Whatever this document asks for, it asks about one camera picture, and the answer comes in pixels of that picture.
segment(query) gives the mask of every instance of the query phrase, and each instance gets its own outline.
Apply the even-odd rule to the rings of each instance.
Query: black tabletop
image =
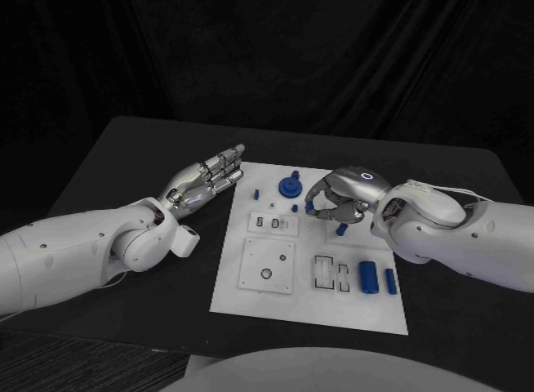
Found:
[[[107,125],[50,216],[156,197],[179,169],[239,143],[249,162],[324,169],[352,164],[393,184],[414,179],[521,202],[499,160],[483,149],[120,117]],[[396,260],[407,336],[210,313],[231,198],[230,189],[182,220],[201,236],[190,258],[169,254],[115,287],[17,315],[4,326],[221,358],[290,346],[368,350],[432,364],[502,390],[534,385],[534,294],[468,278],[434,261],[413,265]]]

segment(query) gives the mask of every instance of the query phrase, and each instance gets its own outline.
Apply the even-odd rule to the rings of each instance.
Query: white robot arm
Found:
[[[436,189],[482,198],[465,189],[413,180],[391,188],[372,171],[345,167],[313,185],[305,196],[306,214],[357,223],[371,212],[370,231],[406,261],[424,264],[434,259],[466,276],[534,292],[534,207],[485,198],[462,207]],[[336,208],[313,208],[321,191]]]
[[[125,271],[148,270],[198,235],[178,220],[241,178],[237,145],[172,177],[158,199],[38,220],[0,237],[0,315],[63,302]]]

